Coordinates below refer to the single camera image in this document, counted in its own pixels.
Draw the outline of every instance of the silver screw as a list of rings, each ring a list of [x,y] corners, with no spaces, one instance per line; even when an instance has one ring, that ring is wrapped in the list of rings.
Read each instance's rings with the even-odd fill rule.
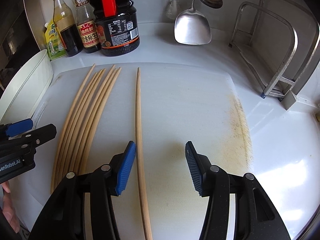
[[[251,173],[247,173],[247,174],[245,175],[245,177],[246,177],[247,179],[249,179],[249,180],[253,180],[253,179],[254,179],[254,175],[251,174]]]
[[[108,170],[110,170],[110,169],[111,169],[111,167],[110,167],[110,165],[108,165],[108,164],[101,166],[101,170],[102,170],[102,171],[108,171]]]
[[[212,166],[210,167],[210,171],[218,172],[218,171],[219,171],[219,167],[216,166],[216,165],[212,165]]]
[[[73,172],[69,172],[66,177],[67,179],[72,179],[75,176],[75,174]]]

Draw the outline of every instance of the blue gripper pad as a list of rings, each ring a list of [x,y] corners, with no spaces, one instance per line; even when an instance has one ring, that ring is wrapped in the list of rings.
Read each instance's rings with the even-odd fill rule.
[[[10,124],[6,130],[6,135],[9,137],[14,137],[18,134],[31,130],[32,127],[33,121],[31,119],[22,120],[20,122]]]
[[[199,192],[199,195],[202,195],[202,181],[203,175],[199,169],[198,163],[196,161],[198,158],[195,148],[191,141],[186,143],[186,159],[189,166],[191,178],[193,185],[195,186],[195,190]]]
[[[130,141],[123,154],[125,156],[118,171],[118,182],[115,188],[118,195],[121,195],[127,185],[133,161],[136,156],[136,144],[133,141]]]

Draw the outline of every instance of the metal tube frame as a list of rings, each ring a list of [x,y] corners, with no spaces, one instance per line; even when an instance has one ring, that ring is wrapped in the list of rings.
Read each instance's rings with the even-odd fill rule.
[[[297,33],[296,33],[295,29],[283,17],[277,15],[276,13],[274,13],[274,12],[272,12],[272,11],[266,9],[266,8],[263,8],[263,7],[259,6],[259,5],[256,5],[254,3],[243,2],[239,7],[238,14],[237,14],[237,17],[236,17],[235,27],[234,27],[232,38],[231,38],[231,42],[230,42],[232,45],[235,45],[234,44],[234,40],[235,40],[236,33],[238,31],[238,28],[239,28],[239,23],[240,23],[240,20],[241,20],[242,12],[243,12],[244,8],[247,7],[247,6],[251,6],[253,8],[256,8],[258,11],[260,11],[260,13],[264,12],[264,13],[272,16],[273,18],[279,20],[280,22],[284,23],[289,28],[289,31],[290,31],[290,34],[291,34],[290,46],[289,46],[289,49],[288,49],[286,55],[284,56],[284,59],[283,59],[282,63],[280,64],[279,68],[277,69],[276,73],[272,77],[272,79],[269,82],[269,84],[265,88],[262,87],[263,88],[263,92],[261,94],[261,97],[265,98],[271,92],[271,90],[274,88],[274,86],[278,83],[278,81],[282,77],[282,74],[287,69],[289,63],[291,62],[291,60],[292,60],[292,58],[293,58],[293,56],[294,56],[294,54],[295,54],[295,52],[297,50],[298,37],[297,37]]]
[[[294,87],[296,82],[300,79],[300,77],[303,75],[304,71],[309,66],[309,64],[311,62],[311,59],[312,59],[313,55],[315,54],[316,49],[317,49],[318,44],[319,44],[319,41],[320,41],[320,25],[319,25],[318,21],[316,20],[315,16],[313,15],[313,13],[310,12],[305,7],[301,6],[300,4],[298,4],[298,3],[296,3],[296,2],[294,2],[292,0],[283,0],[283,1],[285,1],[287,3],[290,3],[291,5],[299,8],[301,11],[305,12],[306,14],[308,14],[316,24],[316,33],[315,33],[315,36],[313,38],[312,44],[310,46],[310,49],[309,49],[309,51],[308,51],[308,53],[306,55],[306,58],[304,59],[303,63],[301,64],[301,67],[299,68],[299,70],[297,71],[297,73],[295,74],[295,76],[293,78],[294,84],[288,84],[287,87],[284,89],[284,95],[285,95],[288,91],[290,91]],[[259,6],[264,7],[264,3],[265,3],[265,0],[260,0]],[[257,26],[259,24],[260,18],[261,18],[261,11],[258,11],[257,14],[256,14],[256,17],[254,19],[252,28],[251,28],[250,34],[252,35],[252,37],[251,37],[249,45],[252,45],[252,38],[253,38],[254,33],[256,32],[256,29],[257,29]]]

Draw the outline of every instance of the white container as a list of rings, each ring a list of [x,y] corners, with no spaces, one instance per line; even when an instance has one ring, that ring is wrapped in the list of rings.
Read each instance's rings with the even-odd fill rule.
[[[20,68],[0,98],[0,124],[31,118],[52,77],[47,50],[41,50]]]

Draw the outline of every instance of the yellow seasoning packet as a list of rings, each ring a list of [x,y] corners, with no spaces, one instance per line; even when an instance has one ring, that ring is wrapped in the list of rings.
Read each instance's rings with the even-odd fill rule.
[[[44,26],[47,28],[47,31],[45,32],[45,39],[47,42],[48,56],[50,60],[66,55],[66,51],[60,40],[58,30],[56,29],[53,20],[46,23]]]

